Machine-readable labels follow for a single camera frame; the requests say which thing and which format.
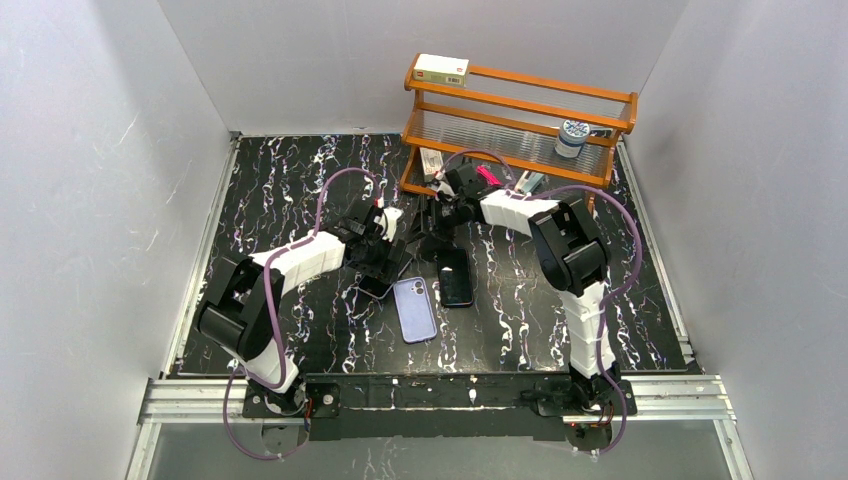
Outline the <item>pink-edged black smartphone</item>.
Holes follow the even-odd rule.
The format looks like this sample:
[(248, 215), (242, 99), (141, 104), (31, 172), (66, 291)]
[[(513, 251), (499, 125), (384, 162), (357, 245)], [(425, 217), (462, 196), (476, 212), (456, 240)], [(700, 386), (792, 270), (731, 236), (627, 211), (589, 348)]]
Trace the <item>pink-edged black smartphone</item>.
[(468, 254), (464, 249), (443, 249), (437, 253), (439, 296), (445, 308), (473, 305), (473, 285)]

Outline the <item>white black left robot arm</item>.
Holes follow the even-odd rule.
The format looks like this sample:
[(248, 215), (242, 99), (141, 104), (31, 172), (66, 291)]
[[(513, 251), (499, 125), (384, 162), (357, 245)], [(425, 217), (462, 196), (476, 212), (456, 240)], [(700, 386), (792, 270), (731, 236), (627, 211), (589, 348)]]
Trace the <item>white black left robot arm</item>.
[(398, 235), (396, 207), (357, 200), (344, 215), (276, 249), (223, 255), (192, 320), (193, 329), (229, 353), (247, 377), (283, 394), (299, 374), (287, 351), (277, 309), (282, 298), (320, 275), (352, 268), (389, 289), (411, 260)]

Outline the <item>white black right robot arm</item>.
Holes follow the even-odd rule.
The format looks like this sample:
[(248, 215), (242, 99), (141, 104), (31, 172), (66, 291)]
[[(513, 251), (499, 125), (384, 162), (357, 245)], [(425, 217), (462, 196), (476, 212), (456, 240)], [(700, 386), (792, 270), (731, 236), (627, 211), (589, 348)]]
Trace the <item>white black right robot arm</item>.
[(442, 176), (435, 195), (420, 198), (411, 236), (436, 250), (468, 223), (503, 227), (533, 241), (565, 311), (572, 394), (584, 405), (606, 395), (620, 379), (603, 318), (609, 253), (585, 202), (522, 195), (489, 184), (463, 163)]

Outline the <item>blue-edged black smartphone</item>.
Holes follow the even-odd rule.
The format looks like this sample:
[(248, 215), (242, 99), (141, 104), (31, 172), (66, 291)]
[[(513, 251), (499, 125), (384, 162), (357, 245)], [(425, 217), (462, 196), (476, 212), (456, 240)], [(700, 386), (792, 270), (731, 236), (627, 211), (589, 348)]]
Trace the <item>blue-edged black smartphone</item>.
[(383, 300), (392, 290), (392, 285), (371, 276), (363, 276), (357, 289), (374, 299)]

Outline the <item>lavender phone case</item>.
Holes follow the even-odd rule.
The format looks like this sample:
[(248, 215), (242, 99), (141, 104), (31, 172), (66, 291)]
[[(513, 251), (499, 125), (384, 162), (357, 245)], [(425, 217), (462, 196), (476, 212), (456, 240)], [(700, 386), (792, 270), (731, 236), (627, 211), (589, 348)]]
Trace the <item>lavender phone case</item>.
[(438, 330), (425, 280), (422, 277), (400, 280), (393, 286), (393, 295), (404, 342), (415, 344), (434, 339)]

